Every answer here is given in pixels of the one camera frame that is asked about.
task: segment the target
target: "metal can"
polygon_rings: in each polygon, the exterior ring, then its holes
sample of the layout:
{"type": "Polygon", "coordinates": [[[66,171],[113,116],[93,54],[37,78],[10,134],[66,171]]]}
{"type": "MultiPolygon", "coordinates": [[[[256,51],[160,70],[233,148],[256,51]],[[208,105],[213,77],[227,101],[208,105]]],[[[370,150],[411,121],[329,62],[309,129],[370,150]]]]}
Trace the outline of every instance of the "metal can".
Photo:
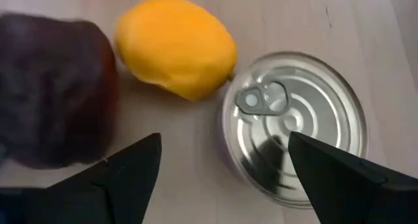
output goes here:
{"type": "Polygon", "coordinates": [[[366,118],[349,84],[323,61],[298,52],[268,54],[237,74],[221,128],[233,170],[293,208],[312,206],[287,152],[291,131],[359,157],[368,149],[366,118]]]}

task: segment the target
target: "can lid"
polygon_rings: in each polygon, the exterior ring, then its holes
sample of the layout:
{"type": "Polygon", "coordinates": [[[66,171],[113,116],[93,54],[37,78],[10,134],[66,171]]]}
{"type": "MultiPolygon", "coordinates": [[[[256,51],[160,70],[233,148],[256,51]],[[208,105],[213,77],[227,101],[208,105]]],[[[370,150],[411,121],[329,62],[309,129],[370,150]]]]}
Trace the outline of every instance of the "can lid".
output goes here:
{"type": "Polygon", "coordinates": [[[226,94],[223,133],[237,169],[257,189],[295,208],[310,208],[287,143],[297,131],[364,157],[368,131],[349,84],[326,63],[280,52],[238,74],[226,94]]]}

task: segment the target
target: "lemon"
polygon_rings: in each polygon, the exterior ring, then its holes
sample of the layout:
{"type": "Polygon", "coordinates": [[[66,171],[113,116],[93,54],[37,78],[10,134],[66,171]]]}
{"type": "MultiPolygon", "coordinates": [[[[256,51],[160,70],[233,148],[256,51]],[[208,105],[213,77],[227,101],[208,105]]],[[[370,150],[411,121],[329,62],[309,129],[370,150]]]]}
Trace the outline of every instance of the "lemon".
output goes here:
{"type": "Polygon", "coordinates": [[[116,26],[128,69],[190,101],[222,86],[236,63],[236,45],[213,15],[186,0],[145,0],[116,26]]]}

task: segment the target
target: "black object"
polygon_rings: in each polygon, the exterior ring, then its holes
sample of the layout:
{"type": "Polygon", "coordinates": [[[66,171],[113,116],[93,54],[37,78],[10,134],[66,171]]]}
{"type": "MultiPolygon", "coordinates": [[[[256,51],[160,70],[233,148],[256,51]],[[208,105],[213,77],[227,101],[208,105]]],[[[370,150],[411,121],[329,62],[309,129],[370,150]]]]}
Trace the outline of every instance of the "black object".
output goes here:
{"type": "Polygon", "coordinates": [[[118,75],[93,23],[0,16],[0,144],[30,167],[92,163],[112,138],[118,75]]]}
{"type": "Polygon", "coordinates": [[[292,132],[289,153],[322,224],[418,223],[418,180],[292,132]]]}
{"type": "Polygon", "coordinates": [[[152,134],[47,189],[2,188],[0,224],[142,223],[160,159],[152,134]]]}

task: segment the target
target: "wooden table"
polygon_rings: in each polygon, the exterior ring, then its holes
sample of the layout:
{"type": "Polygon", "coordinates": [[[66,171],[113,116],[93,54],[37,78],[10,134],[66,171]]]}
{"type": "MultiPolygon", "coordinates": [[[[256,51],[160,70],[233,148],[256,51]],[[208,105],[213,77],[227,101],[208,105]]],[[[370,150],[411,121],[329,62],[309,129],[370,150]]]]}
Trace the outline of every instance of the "wooden table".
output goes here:
{"type": "MultiPolygon", "coordinates": [[[[112,39],[117,17],[141,0],[0,0],[1,10],[84,18],[112,39]]],[[[236,71],[256,57],[294,50],[333,66],[366,113],[368,158],[418,176],[418,94],[391,0],[191,0],[217,16],[238,45],[236,71]]],[[[319,223],[312,210],[283,208],[238,181],[216,151],[223,91],[189,103],[122,74],[118,130],[110,153],[163,136],[159,178],[144,223],[319,223]]],[[[0,185],[54,184],[86,168],[30,170],[7,161],[0,185]]]]}

